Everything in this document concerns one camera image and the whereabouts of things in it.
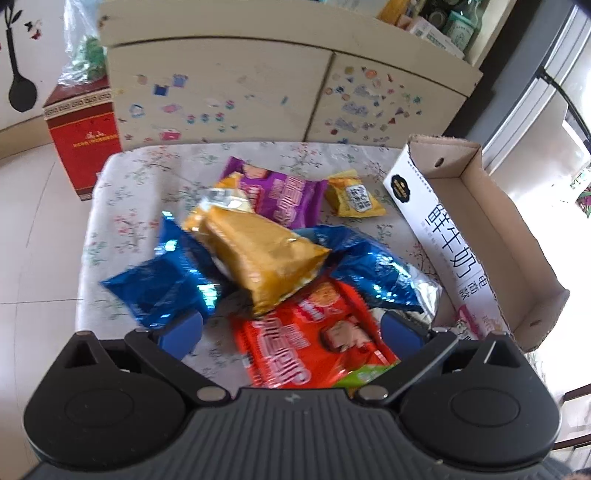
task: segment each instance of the plastic bag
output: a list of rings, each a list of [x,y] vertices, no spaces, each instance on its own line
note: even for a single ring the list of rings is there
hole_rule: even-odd
[[[64,5],[64,41],[68,63],[57,83],[77,85],[93,83],[106,73],[105,49],[98,32],[99,5],[102,0],[66,0]]]

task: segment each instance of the white wall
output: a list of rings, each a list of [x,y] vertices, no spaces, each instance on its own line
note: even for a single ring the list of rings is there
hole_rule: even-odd
[[[37,87],[37,101],[32,109],[20,113],[8,101],[12,85],[12,69],[8,54],[4,15],[0,15],[0,130],[43,114],[43,104],[56,86],[61,67],[67,57],[64,52],[64,0],[16,0],[14,11],[23,10],[12,25],[12,36],[18,70]],[[41,37],[31,38],[25,23],[41,20]]]

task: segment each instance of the yellow snack package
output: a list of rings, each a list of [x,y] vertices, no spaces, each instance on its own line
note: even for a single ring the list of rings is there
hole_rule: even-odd
[[[339,217],[377,217],[386,209],[371,195],[355,170],[346,170],[328,177],[324,194]]]
[[[206,213],[202,235],[232,278],[250,290],[255,317],[313,280],[330,252],[256,213],[217,206]]]
[[[234,172],[217,182],[212,189],[209,189],[202,197],[197,206],[189,213],[183,222],[183,230],[197,236],[199,226],[203,222],[205,212],[211,205],[218,205],[225,208],[252,212],[252,207],[246,194],[238,188],[242,174]]]

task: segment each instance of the tiled floor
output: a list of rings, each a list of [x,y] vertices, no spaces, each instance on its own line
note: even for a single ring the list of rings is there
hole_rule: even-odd
[[[0,160],[0,479],[36,464],[24,407],[74,331],[81,202],[53,145]]]

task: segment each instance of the cardboard box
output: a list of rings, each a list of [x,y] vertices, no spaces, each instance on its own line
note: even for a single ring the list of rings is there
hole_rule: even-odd
[[[413,136],[384,186],[454,308],[467,309],[481,335],[508,328],[524,351],[537,348],[570,292],[513,202],[484,172],[480,145]],[[453,315],[436,323],[451,326]]]
[[[105,161],[121,151],[109,80],[58,85],[43,109],[72,186],[80,200],[91,199]]]

